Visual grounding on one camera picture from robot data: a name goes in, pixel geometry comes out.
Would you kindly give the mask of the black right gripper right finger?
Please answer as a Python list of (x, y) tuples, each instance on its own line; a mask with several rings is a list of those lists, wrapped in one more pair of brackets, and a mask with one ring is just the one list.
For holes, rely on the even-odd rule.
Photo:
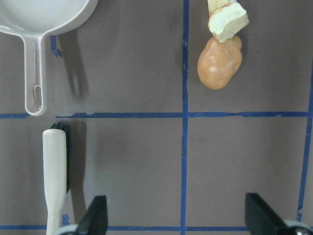
[(313, 230), (294, 220), (283, 220), (257, 193), (246, 193), (245, 224), (251, 235), (311, 235)]

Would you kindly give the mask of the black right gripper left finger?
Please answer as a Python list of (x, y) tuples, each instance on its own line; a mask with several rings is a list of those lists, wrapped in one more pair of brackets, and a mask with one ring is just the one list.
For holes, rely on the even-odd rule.
[(77, 235), (105, 235), (108, 229), (108, 209), (105, 195), (95, 196), (76, 228)]

